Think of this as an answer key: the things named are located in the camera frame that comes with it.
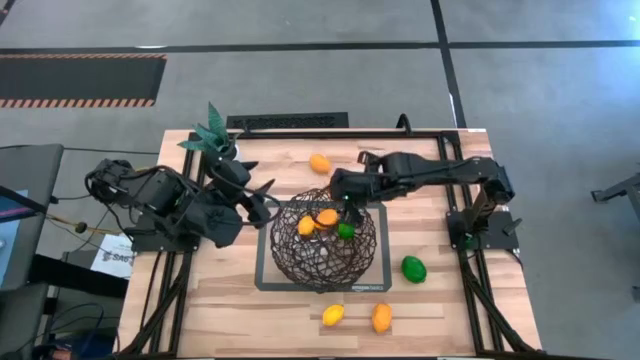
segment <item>orange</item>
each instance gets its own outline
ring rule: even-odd
[[[391,326],[391,306],[387,304],[378,304],[373,308],[373,329],[378,333],[383,333]]]
[[[331,162],[324,155],[313,154],[309,159],[311,169],[318,174],[328,174],[331,170]]]
[[[335,225],[337,222],[338,212],[335,209],[322,210],[316,217],[316,227],[320,230],[326,229],[327,226]]]

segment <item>lemon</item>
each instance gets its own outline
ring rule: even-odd
[[[329,306],[324,313],[322,313],[322,324],[324,326],[334,326],[344,316],[344,306],[342,305],[331,305]]]
[[[315,227],[315,221],[311,216],[307,215],[298,222],[298,233],[300,235],[311,235]]]

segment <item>gray floor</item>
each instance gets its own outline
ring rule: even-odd
[[[450,41],[640,38],[636,1],[441,1]],[[202,45],[313,41],[435,41],[418,0],[20,0],[0,47]],[[640,352],[640,223],[626,199],[594,204],[592,189],[640,168],[640,48],[454,50],[469,127],[487,128],[517,196],[525,276],[543,346],[555,354],[635,359]],[[157,151],[168,128],[206,116],[348,111],[352,126],[452,127],[438,50],[170,54],[149,109],[0,110],[0,146]],[[104,157],[147,166],[152,155],[66,152],[56,193],[82,194]],[[58,214],[97,222],[92,200]],[[107,217],[102,224],[115,227]],[[79,241],[47,226],[40,252]]]

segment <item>spherical wire basket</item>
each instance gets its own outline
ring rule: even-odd
[[[353,224],[352,238],[340,237],[340,221],[316,227],[311,235],[298,233],[304,216],[316,219],[325,209],[335,209],[341,220],[347,218],[344,203],[332,201],[327,189],[304,192],[283,204],[271,228],[271,253],[278,269],[295,284],[317,293],[346,291],[371,266],[377,246],[375,225],[366,209],[358,208],[362,221]]]

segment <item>yellow lemon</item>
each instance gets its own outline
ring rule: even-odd
[[[318,174],[328,174],[331,170],[331,162],[324,155],[313,154],[309,159],[311,169]]]
[[[300,235],[311,235],[315,227],[315,221],[311,216],[307,215],[298,222],[298,233]]]
[[[373,308],[373,329],[379,334],[387,331],[391,326],[391,306],[387,304],[378,304]]]
[[[321,230],[326,229],[327,226],[335,225],[337,222],[338,212],[334,209],[322,210],[316,217],[316,227]]]
[[[322,313],[322,324],[324,326],[333,326],[342,320],[343,316],[344,306],[331,305]]]

